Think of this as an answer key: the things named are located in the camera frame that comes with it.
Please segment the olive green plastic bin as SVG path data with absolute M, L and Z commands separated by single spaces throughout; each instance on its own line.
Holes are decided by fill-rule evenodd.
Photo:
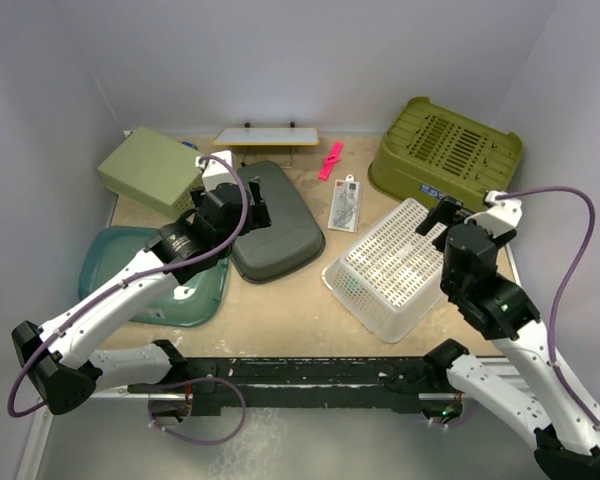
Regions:
M 471 211 L 490 190 L 505 191 L 520 163 L 521 139 L 414 97 L 381 138 L 368 168 L 378 191 L 431 209 L 448 195 Z

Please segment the light green perforated basket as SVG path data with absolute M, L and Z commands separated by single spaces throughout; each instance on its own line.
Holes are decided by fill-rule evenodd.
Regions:
M 135 129 L 99 165 L 103 184 L 170 219 L 194 207 L 191 192 L 202 186 L 198 150 L 145 127 Z

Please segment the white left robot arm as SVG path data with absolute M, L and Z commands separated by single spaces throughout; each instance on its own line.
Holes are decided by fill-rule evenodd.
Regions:
M 197 189 L 194 207 L 157 231 L 113 278 L 67 312 L 11 333 L 22 371 L 53 414 L 62 415 L 93 393 L 147 384 L 174 392 L 188 363 L 168 340 L 137 349 L 104 351 L 102 343 L 153 301 L 226 258 L 237 237 L 270 226 L 260 181 L 252 177 Z

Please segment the white perforated basket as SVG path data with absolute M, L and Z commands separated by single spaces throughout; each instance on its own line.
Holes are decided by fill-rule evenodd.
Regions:
M 404 338 L 441 301 L 442 254 L 416 227 L 429 210 L 409 198 L 378 221 L 322 272 L 331 294 L 385 343 Z

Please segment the grey plastic tub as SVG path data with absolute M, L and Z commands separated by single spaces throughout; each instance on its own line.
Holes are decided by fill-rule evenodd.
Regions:
M 316 260 L 326 239 L 283 169 L 262 161 L 238 169 L 243 181 L 259 179 L 271 225 L 238 237 L 232 250 L 233 264 L 251 283 L 267 283 L 289 275 Z

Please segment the teal plastic tub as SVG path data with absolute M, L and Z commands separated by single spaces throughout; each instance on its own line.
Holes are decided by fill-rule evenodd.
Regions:
M 91 244 L 79 275 L 81 300 L 110 280 L 126 266 L 147 241 L 153 228 L 113 226 L 102 230 Z M 229 261 L 220 260 L 185 285 L 155 300 L 132 317 L 137 323 L 171 327 L 196 327 L 209 321 L 225 296 Z

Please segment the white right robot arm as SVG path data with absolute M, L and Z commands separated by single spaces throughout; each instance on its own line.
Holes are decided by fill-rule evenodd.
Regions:
M 524 393 L 454 340 L 426 355 L 425 380 L 451 387 L 480 403 L 532 448 L 550 479 L 600 479 L 600 404 L 558 353 L 539 310 L 518 284 L 497 270 L 500 248 L 516 235 L 521 202 L 489 192 L 487 210 L 473 213 L 446 196 L 416 231 L 445 225 L 432 242 L 442 253 L 441 291 L 463 319 L 516 369 Z

